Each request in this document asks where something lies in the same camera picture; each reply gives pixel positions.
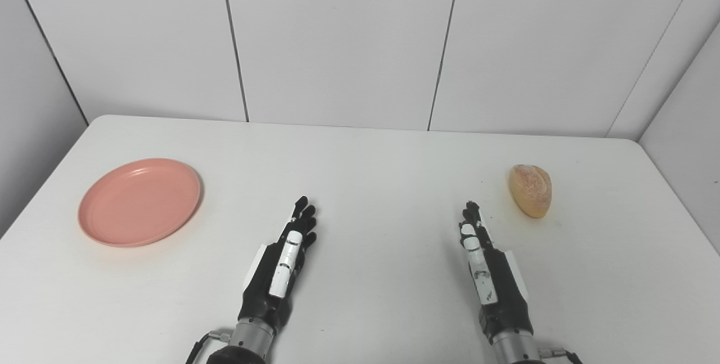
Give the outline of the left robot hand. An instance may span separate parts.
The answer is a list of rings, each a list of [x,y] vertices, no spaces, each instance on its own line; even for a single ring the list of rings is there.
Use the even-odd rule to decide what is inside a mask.
[[[316,224],[316,207],[301,196],[280,237],[267,246],[245,287],[239,320],[262,321],[273,333],[280,333],[291,315],[290,295],[306,252],[317,239]]]

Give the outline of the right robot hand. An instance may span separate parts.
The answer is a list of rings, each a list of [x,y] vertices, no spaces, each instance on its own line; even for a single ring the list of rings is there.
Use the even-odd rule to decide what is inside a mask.
[[[509,254],[494,246],[478,204],[468,201],[462,216],[458,224],[460,243],[481,305],[479,324],[484,336],[494,343],[503,332],[533,335],[529,306]]]

